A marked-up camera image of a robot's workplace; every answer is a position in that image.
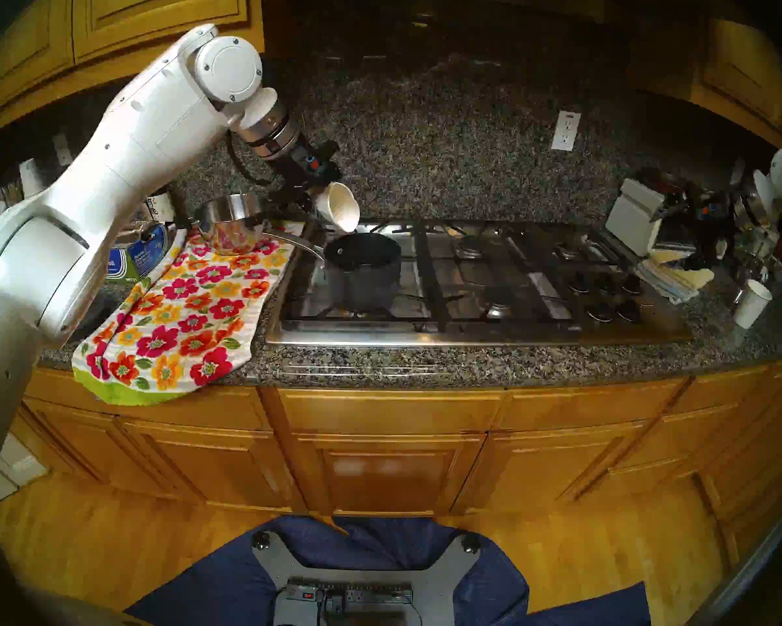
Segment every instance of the pot handle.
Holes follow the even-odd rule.
[[[291,245],[300,246],[302,249],[314,253],[321,261],[324,261],[324,249],[320,246],[307,242],[303,238],[293,235],[292,233],[281,233],[280,231],[263,231],[261,235],[275,238],[276,240],[283,240]]]

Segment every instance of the wooden floor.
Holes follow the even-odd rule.
[[[122,610],[274,514],[193,507],[52,474],[0,502],[0,542],[38,587]],[[652,623],[684,623],[725,571],[691,483],[614,507],[441,519],[492,538],[527,579],[531,612],[646,582]]]

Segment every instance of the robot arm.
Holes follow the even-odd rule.
[[[0,216],[0,448],[41,348],[72,334],[147,194],[229,129],[287,179],[294,199],[337,178],[261,78],[251,44],[218,37],[213,24],[193,28],[116,95],[53,185]]]

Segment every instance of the floral kitchen towel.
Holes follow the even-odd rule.
[[[302,227],[280,228],[301,234]],[[179,233],[168,255],[75,350],[75,380],[107,403],[147,406],[240,367],[293,249],[264,238],[250,253],[218,255],[197,232]]]

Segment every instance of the stovetop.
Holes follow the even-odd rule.
[[[338,309],[321,261],[297,255],[267,342],[304,346],[662,343],[691,337],[680,313],[631,276],[587,226],[364,220],[403,251],[390,309]],[[339,234],[316,229],[323,245]]]

